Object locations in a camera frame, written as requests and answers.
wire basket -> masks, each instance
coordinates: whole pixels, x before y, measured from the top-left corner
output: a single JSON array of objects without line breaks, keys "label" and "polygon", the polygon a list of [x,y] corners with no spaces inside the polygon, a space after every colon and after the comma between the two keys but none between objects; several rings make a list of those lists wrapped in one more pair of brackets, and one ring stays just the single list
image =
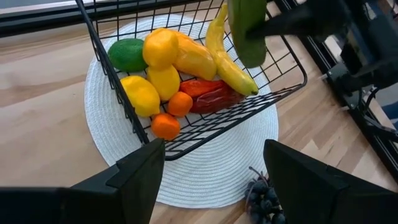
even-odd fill
[{"label": "wire basket", "polygon": [[[208,24],[216,17],[224,1],[94,0],[90,16],[82,1],[76,0],[76,2],[88,26],[96,58],[101,63],[104,74],[108,76],[110,87],[115,90],[119,104],[124,107],[126,118],[132,123],[133,133],[138,136],[141,143],[149,143],[155,138],[150,130],[151,120],[137,117],[119,81],[121,77],[130,74],[113,68],[102,41],[119,40],[126,37],[142,39],[154,29],[166,27],[184,32],[193,40],[204,44]],[[267,8],[276,7],[272,3],[268,3]],[[113,7],[113,17],[106,19],[101,17],[104,7]],[[143,21],[146,25],[140,27],[139,24]],[[173,141],[167,141],[165,144],[167,161],[178,159],[192,152],[291,95],[307,82],[307,74],[284,36],[267,38],[266,61],[260,67],[247,69],[236,55],[228,22],[225,24],[225,31],[224,47],[226,51],[238,66],[252,76],[259,87],[259,94],[246,97],[244,101],[217,113],[189,114],[180,118],[180,134]],[[275,46],[278,46],[278,51],[273,50]],[[193,77],[180,73],[180,78],[182,81]]]}]

yellow banana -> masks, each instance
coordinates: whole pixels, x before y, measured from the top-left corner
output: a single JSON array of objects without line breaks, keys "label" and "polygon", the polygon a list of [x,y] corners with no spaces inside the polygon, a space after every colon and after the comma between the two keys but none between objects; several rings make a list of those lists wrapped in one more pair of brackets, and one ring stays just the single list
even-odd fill
[{"label": "yellow banana", "polygon": [[227,5],[223,4],[220,13],[207,30],[206,47],[216,62],[218,75],[224,82],[242,95],[256,95],[259,92],[256,82],[231,60],[224,49],[224,20],[227,13]]}]

wooden table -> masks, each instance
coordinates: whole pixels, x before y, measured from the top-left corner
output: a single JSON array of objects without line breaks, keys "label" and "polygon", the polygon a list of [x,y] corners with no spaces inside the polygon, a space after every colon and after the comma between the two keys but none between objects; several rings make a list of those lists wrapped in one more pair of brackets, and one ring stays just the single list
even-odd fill
[{"label": "wooden table", "polygon": [[[111,32],[114,28],[103,27]],[[397,184],[301,43],[306,87],[277,104],[279,141],[391,190]],[[333,40],[328,43],[336,54]],[[269,47],[278,48],[276,39]],[[71,186],[107,168],[86,125],[84,85],[93,49],[84,24],[0,39],[0,185]],[[381,123],[391,123],[377,103]],[[158,203],[151,223],[249,223],[243,203],[190,210]]]}]

red pepper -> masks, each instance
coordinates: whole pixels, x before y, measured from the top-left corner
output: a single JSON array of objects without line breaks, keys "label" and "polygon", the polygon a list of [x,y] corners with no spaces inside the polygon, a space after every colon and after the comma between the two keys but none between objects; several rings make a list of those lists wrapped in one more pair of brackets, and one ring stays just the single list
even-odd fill
[{"label": "red pepper", "polygon": [[219,110],[229,108],[244,99],[244,95],[234,91],[223,81],[215,81],[216,83],[204,81],[206,82],[205,84],[211,88],[203,85],[204,82],[201,80],[195,81],[196,84],[190,85],[191,88],[181,88],[181,91],[184,91],[186,94],[193,94],[194,96],[197,96],[193,97],[193,106],[190,110],[192,113],[215,113]]},{"label": "red pepper", "polygon": [[228,86],[224,81],[188,80],[181,82],[180,91],[190,95],[192,98],[202,96],[205,93]]}]

lime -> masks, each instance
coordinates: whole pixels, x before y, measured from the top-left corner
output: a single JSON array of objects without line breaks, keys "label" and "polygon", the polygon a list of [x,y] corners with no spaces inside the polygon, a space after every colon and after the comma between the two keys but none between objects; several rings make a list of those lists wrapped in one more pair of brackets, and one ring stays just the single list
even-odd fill
[{"label": "lime", "polygon": [[144,41],[141,39],[123,39],[116,41],[108,50],[113,67],[124,72],[140,72],[148,65],[142,57]]}]

